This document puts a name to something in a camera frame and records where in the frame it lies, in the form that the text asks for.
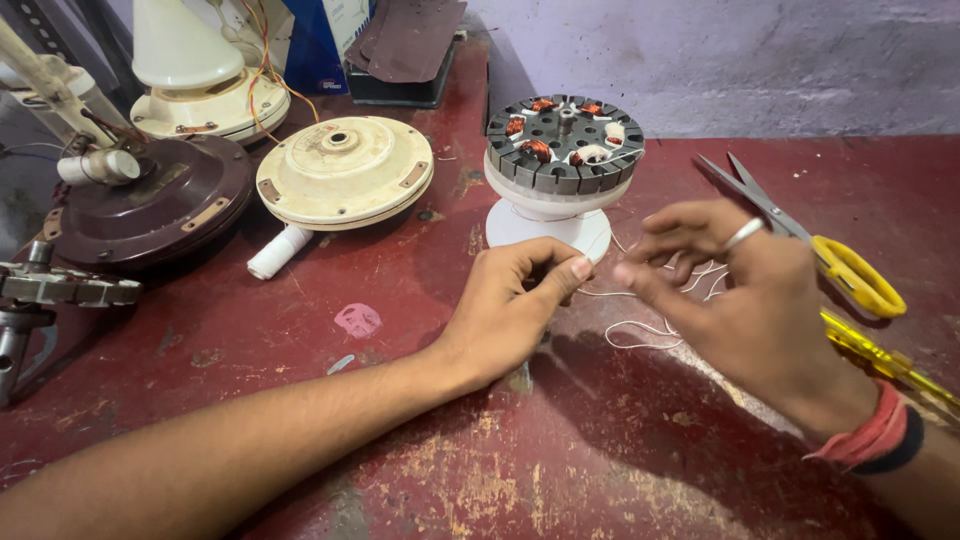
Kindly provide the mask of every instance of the worn red paint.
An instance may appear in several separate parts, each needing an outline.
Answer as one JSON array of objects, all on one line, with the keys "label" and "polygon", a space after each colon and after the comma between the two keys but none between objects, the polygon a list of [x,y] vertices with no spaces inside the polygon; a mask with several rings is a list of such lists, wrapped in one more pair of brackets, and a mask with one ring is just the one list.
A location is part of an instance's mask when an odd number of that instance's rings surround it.
[{"label": "worn red paint", "polygon": [[[135,308],[58,307],[59,339],[47,360],[56,368],[37,370],[44,380],[28,383],[26,395],[0,413],[0,479],[12,477],[0,486],[116,433],[324,377],[337,358],[357,354],[351,367],[360,369],[436,339],[473,264],[470,232],[497,199],[487,186],[465,192],[457,185],[461,167],[483,169],[487,62],[485,44],[457,47],[437,110],[315,99],[323,120],[389,116],[459,158],[436,162],[413,209],[301,252],[288,265],[300,287],[291,273],[260,282],[245,271],[282,228],[253,202],[232,232],[179,265],[189,271],[155,283]],[[643,110],[617,105],[642,125]],[[309,108],[294,103],[276,136],[312,122]],[[950,180],[960,170],[960,136],[847,142],[665,139],[648,146],[608,215],[623,245],[637,241],[639,218],[672,202],[717,197],[695,157],[724,164],[732,151],[811,233],[854,248],[897,288],[909,311],[876,337],[960,390],[960,184]],[[272,146],[254,145],[253,154],[262,158]],[[418,219],[427,209],[446,219]],[[591,287],[614,290],[615,259],[600,263]],[[368,302],[387,322],[362,352],[330,324],[359,299],[375,299]],[[603,339],[616,321],[659,324],[655,317],[629,298],[575,297],[531,359],[532,393],[501,382],[424,414],[304,481],[236,537],[909,537],[856,479],[801,463],[801,441],[682,363],[681,352],[691,354],[683,347],[615,351]],[[160,355],[170,327],[182,338]],[[32,346],[28,357],[42,339]],[[225,351],[221,361],[191,365],[193,355],[215,349]]]}]

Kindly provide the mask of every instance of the yellow scissors handle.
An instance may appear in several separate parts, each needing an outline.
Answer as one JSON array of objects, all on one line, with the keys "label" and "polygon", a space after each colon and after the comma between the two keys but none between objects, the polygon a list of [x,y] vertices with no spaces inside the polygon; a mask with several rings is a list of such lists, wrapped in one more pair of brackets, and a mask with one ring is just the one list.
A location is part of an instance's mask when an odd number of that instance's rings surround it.
[{"label": "yellow scissors handle", "polygon": [[872,314],[893,318],[906,312],[900,294],[854,250],[836,240],[813,236],[813,251],[828,278]]}]

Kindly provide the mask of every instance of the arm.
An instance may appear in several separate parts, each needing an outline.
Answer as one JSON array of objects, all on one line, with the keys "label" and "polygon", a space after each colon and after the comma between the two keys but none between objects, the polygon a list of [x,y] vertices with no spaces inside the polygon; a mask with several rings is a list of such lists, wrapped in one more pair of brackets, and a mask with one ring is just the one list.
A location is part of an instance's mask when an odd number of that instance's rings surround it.
[{"label": "arm", "polygon": [[[825,336],[809,246],[760,231],[723,250],[749,219],[729,201],[667,207],[644,220],[645,235],[614,275],[705,361],[823,444],[873,416],[876,386]],[[668,279],[659,267],[675,255]],[[730,266],[736,288],[705,304],[677,291],[695,265],[712,258]],[[909,463],[863,479],[924,537],[958,538],[960,442],[930,424],[924,430]]]},{"label": "arm", "polygon": [[[482,252],[444,334],[388,364],[275,388],[133,431],[0,497],[11,538],[220,538],[257,508],[411,418],[483,388],[533,351],[590,275],[539,238]],[[541,283],[525,292],[534,273]]]}]

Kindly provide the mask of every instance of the hand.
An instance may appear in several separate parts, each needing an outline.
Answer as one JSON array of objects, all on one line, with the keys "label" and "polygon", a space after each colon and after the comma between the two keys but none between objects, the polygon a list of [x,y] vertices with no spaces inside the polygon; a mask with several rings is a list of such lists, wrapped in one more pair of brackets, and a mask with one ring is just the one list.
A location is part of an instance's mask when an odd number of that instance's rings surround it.
[{"label": "hand", "polygon": [[[643,220],[644,236],[614,275],[706,362],[808,435],[855,429],[872,416],[876,388],[826,338],[811,248],[761,230],[724,252],[749,220],[727,200],[666,207]],[[668,281],[658,268],[675,255]],[[730,266],[736,288],[706,303],[675,288],[711,259]]]},{"label": "hand", "polygon": [[[436,346],[478,390],[515,369],[533,353],[559,305],[590,278],[589,258],[544,236],[482,251]],[[540,280],[529,292],[524,282]]]}]

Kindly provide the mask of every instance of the pink paint stain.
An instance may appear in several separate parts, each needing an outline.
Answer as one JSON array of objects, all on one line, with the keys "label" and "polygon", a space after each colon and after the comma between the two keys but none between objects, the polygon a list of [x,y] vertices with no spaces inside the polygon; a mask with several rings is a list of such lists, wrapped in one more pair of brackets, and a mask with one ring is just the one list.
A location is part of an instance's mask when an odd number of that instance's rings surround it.
[{"label": "pink paint stain", "polygon": [[333,322],[357,339],[367,339],[383,326],[380,315],[377,315],[372,307],[363,304],[344,307],[333,318]]}]

